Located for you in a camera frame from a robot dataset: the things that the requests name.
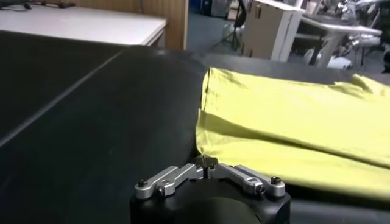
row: yellow cloth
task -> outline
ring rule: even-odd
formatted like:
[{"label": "yellow cloth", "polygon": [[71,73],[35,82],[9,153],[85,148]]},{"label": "yellow cloth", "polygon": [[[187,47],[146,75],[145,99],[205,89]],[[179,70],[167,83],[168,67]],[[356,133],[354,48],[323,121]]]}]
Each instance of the yellow cloth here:
[{"label": "yellow cloth", "polygon": [[210,68],[196,134],[220,163],[390,200],[389,129],[390,87],[369,78],[320,85]]}]

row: wall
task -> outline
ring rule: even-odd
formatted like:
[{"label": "wall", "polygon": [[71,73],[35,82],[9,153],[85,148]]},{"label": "wall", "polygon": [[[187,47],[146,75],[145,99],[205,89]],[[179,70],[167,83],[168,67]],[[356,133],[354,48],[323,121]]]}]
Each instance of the wall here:
[{"label": "wall", "polygon": [[[77,6],[94,9],[139,12],[139,0],[62,0]],[[165,47],[185,49],[188,24],[188,0],[143,0],[144,14],[164,17],[168,20]]]}]

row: black table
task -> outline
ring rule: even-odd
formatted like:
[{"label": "black table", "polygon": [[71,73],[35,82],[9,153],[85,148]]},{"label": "black table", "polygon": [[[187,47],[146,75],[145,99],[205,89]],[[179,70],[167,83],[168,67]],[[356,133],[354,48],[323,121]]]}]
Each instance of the black table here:
[{"label": "black table", "polygon": [[[137,180],[194,155],[209,66],[316,83],[352,76],[251,58],[7,32],[0,32],[0,58],[0,115],[6,124],[0,125],[0,223],[129,223]],[[385,75],[370,77],[390,83]],[[289,190],[292,223],[390,219],[389,212],[374,208],[301,197],[323,200],[321,192]]]}]

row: white desk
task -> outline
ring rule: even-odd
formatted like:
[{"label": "white desk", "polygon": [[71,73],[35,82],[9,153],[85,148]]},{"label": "white desk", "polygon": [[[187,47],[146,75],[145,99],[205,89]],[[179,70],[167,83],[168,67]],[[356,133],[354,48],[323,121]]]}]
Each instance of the white desk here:
[{"label": "white desk", "polygon": [[117,45],[151,45],[164,32],[166,20],[134,13],[81,7],[0,11],[0,30]]},{"label": "white desk", "polygon": [[320,23],[313,19],[309,19],[306,17],[302,17],[302,22],[310,24],[312,26],[318,27],[320,29],[323,29],[327,32],[325,40],[328,41],[328,43],[325,45],[325,47],[322,49],[322,55],[319,59],[317,66],[326,68],[329,64],[329,61],[332,57],[333,51],[336,49],[337,45],[341,41],[341,39],[344,37],[347,33],[365,33],[365,34],[372,34],[372,35],[381,35],[382,31],[371,29],[364,26],[345,26],[345,25],[333,25],[333,24],[326,24],[326,23]]}]

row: office chair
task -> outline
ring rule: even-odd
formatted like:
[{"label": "office chair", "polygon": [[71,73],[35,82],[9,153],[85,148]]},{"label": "office chair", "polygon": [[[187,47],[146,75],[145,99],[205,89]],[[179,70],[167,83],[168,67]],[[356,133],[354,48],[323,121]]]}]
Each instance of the office chair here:
[{"label": "office chair", "polygon": [[216,44],[214,44],[212,48],[216,47],[221,42],[227,41],[230,37],[232,37],[232,43],[231,43],[232,49],[234,49],[236,51],[239,48],[240,42],[239,42],[239,38],[237,36],[236,30],[237,30],[237,28],[243,26],[245,23],[246,15],[247,15],[246,8],[247,8],[247,6],[244,4],[244,1],[238,0],[238,13],[236,15],[236,19],[235,19],[235,22],[233,25],[234,26],[233,32],[228,34],[226,37],[223,37],[220,41],[218,41]]}]

